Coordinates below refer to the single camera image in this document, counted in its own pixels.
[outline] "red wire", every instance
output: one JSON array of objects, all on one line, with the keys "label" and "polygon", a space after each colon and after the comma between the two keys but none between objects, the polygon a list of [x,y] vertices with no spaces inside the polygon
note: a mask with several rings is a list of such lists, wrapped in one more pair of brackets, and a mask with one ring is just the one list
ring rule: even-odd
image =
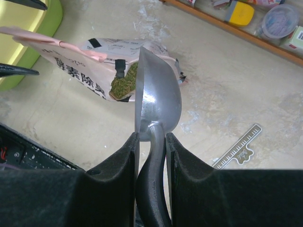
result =
[{"label": "red wire", "polygon": [[6,160],[6,158],[5,158],[6,150],[7,150],[6,147],[4,147],[4,151],[3,151],[3,148],[1,148],[1,159],[2,160]]}]

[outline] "plastic container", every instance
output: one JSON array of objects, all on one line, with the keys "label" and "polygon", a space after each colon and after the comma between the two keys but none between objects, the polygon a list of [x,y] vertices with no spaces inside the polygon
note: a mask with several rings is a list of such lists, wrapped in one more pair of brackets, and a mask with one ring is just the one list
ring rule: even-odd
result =
[{"label": "plastic container", "polygon": [[278,40],[292,33],[299,23],[299,13],[291,5],[272,8],[263,18],[256,35],[265,40]]},{"label": "plastic container", "polygon": [[[0,1],[0,26],[18,26],[31,32],[53,36],[62,20],[59,0],[42,0],[48,9],[43,11],[9,1]],[[0,62],[30,69],[39,53],[16,43],[11,36],[0,34]],[[16,75],[0,78],[0,91],[15,87],[23,78]]]},{"label": "plastic container", "polygon": [[239,1],[243,1],[245,3],[250,3],[254,5],[259,5],[259,6],[270,7],[270,8],[273,8],[280,4],[284,4],[285,2],[285,0],[239,0]]}]

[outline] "pink bag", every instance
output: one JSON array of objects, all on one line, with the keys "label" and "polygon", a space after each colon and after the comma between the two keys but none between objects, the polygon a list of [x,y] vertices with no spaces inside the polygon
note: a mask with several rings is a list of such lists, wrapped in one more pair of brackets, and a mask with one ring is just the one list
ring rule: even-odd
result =
[{"label": "pink bag", "polygon": [[[165,60],[173,68],[176,77],[182,79],[180,84],[185,82],[185,77],[178,67],[178,60],[169,57],[166,48],[157,42],[91,39],[98,43],[97,47],[86,41],[80,49],[73,44],[18,27],[0,27],[0,33],[12,35],[16,42],[34,48],[41,56],[106,100],[117,101],[109,95],[111,83],[117,73],[115,60],[125,60],[126,75],[130,66],[138,61],[140,46]],[[127,101],[134,101],[134,98],[134,91],[126,95]]]}]

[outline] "yellow container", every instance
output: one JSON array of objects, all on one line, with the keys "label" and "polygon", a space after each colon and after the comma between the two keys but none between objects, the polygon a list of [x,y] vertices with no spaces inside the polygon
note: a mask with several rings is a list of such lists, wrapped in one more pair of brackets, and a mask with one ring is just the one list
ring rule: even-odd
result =
[{"label": "yellow container", "polygon": [[[41,0],[48,9],[43,11],[0,0],[0,26],[18,26],[22,29],[53,36],[62,20],[59,0]],[[0,62],[30,69],[39,58],[39,53],[30,47],[16,43],[12,36],[0,34]],[[0,91],[16,86],[23,78],[16,75],[0,78]]]},{"label": "yellow container", "polygon": [[234,26],[246,26],[251,22],[254,13],[255,9],[251,5],[233,0],[228,8],[225,21]]}]

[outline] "wooden shelf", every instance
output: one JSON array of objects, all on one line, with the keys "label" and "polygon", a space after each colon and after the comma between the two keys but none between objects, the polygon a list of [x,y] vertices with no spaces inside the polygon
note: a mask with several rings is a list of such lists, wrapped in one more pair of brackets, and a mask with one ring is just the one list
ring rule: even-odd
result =
[{"label": "wooden shelf", "polygon": [[200,9],[197,9],[197,8],[194,8],[194,7],[191,7],[190,5],[187,5],[183,2],[180,2],[178,0],[159,0],[163,3],[169,3],[173,6],[176,6],[177,8],[179,9],[182,9],[183,11],[187,12],[187,13],[190,13],[192,15],[195,15],[207,22],[209,22],[210,24],[213,24],[221,29],[224,29],[225,31],[228,31],[240,38],[243,38],[263,49],[266,49],[276,55],[279,55],[289,61],[292,61],[293,63],[296,63],[300,66],[303,67],[303,59],[297,55],[295,55],[294,53],[292,52],[289,52],[281,47],[278,47],[276,45],[273,45],[267,41],[264,41],[246,31],[243,31],[242,29],[238,28],[238,27],[235,27],[235,26],[232,26],[212,15],[209,15],[203,11],[201,11]]}]

